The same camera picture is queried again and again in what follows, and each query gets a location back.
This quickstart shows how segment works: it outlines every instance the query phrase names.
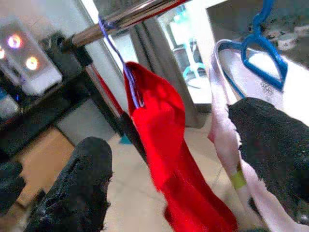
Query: electronic device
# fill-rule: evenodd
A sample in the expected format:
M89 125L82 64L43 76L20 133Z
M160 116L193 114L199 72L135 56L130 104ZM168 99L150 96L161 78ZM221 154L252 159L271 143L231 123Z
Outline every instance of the electronic device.
M16 17L0 21L0 68L27 95L42 95L62 74Z

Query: blue plastic hook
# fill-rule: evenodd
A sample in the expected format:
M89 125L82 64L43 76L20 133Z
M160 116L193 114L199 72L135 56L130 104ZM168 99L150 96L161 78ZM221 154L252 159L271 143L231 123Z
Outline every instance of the blue plastic hook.
M261 24L264 22L267 17L269 16L272 6L274 4L274 0L264 0L263 1L263 9L262 11L257 14L253 19L253 34L249 35L241 44L241 59L243 64L250 69L255 74L259 75L264 81L272 85L273 87L277 88L278 90L282 91L285 78L288 72L288 65L282 59L280 54L278 53L277 49L272 45L268 39L266 39L261 34ZM280 75L280 81L266 73L265 71L259 69L258 67L251 64L247 58L247 48L250 44L258 44L262 48L264 48L273 61L276 64L277 70Z

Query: metal rod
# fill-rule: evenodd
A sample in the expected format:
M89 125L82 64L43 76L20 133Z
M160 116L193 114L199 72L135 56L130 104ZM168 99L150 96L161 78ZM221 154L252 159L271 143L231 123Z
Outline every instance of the metal rod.
M136 147L142 159L147 164L146 152L144 146L140 140L140 135L137 132L134 123L130 116L124 112L120 105L118 104L116 98L109 90L108 86L105 84L104 80L98 73L96 67L93 64L89 64L85 67L86 72L90 76L91 80L99 90L102 98L108 105L109 109L112 111L114 116L118 118L118 122L121 130L125 133L129 141Z
M116 12L104 20L108 25L112 25L113 29L108 30L109 34L125 30L133 25L142 22L150 17L165 12L176 7L188 0L147 0L144 3L136 4L123 12ZM72 43L75 47L81 47L92 43L103 37L98 24L75 34Z

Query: glowing light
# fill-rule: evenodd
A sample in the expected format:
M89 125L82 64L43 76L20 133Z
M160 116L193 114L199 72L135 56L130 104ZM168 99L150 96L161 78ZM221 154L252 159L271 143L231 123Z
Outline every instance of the glowing light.
M3 48L0 46L0 59L3 59L5 55L5 52L3 50Z
M30 70L36 70L38 68L38 59L35 57L29 57L26 61L26 66Z
M14 34L9 38L8 44L11 48L19 48L21 45L21 38Z
M174 16L174 21L175 21L175 22L178 22L179 20L180 20L180 15L175 15L175 16Z

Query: orange light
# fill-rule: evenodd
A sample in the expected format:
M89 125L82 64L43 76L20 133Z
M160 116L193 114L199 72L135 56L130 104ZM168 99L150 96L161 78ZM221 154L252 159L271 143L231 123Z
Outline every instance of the orange light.
M9 38L8 44L11 48L19 48L21 45L21 38L14 34Z
M5 52L3 50L3 48L0 46L0 59L3 59L5 55Z
M36 70L38 68L38 59L35 57L29 57L26 61L26 66L30 70Z

